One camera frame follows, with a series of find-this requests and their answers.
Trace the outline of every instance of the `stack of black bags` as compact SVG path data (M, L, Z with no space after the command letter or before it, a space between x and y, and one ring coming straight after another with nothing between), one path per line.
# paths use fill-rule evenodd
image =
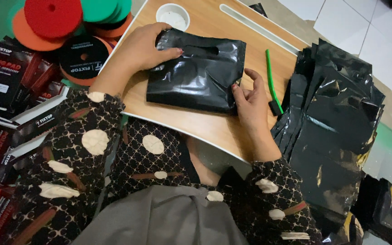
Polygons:
M282 103L285 113L271 132L303 179L305 200L324 237L332 242L326 244L361 242L352 241L355 232L350 238L331 236L351 216L384 98L373 84L371 64L323 40L299 52Z

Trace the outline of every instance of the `lap desk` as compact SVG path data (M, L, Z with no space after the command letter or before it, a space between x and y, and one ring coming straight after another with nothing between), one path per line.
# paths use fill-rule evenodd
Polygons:
M297 59L297 52L308 44L236 0L146 0L122 36L113 53L126 36L137 27L155 23L157 9L166 3L184 7L190 16L186 32L204 37L242 40L247 43L244 67L256 70L267 84L265 50L270 50L276 95L282 101ZM253 81L243 74L242 88L252 89ZM252 146L238 117L146 102L148 73L139 72L128 82L123 93L125 114L183 132L207 142L245 162L252 161ZM270 128L276 118L271 111Z

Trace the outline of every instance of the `black patterned blouse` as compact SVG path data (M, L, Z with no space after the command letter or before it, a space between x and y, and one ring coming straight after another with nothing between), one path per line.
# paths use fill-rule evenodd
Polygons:
M102 208L151 185L206 188L208 200L229 205L250 244L320 243L300 192L302 180L284 159L254 162L246 180L230 167L218 186L206 186L177 131L134 118L122 130L124 108L119 98L86 91L73 91L60 105L60 124L17 183L19 211L6 244L69 244L91 222L104 186ZM118 135L121 142L104 179L105 160Z

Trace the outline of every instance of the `patterned sleeve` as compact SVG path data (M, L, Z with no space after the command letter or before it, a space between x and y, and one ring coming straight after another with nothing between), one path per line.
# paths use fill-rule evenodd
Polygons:
M302 179L284 158L254 162L245 180L229 168L219 185L231 193L231 213L250 244L320 244L321 232L300 191Z
M60 123L17 183L6 244L69 244L90 223L123 109L120 98L86 91L60 105Z

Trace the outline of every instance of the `gray fabric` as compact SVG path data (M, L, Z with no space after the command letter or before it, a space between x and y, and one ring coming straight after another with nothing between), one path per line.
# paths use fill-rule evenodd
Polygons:
M73 245L248 244L223 202L205 188L158 186L108 205Z

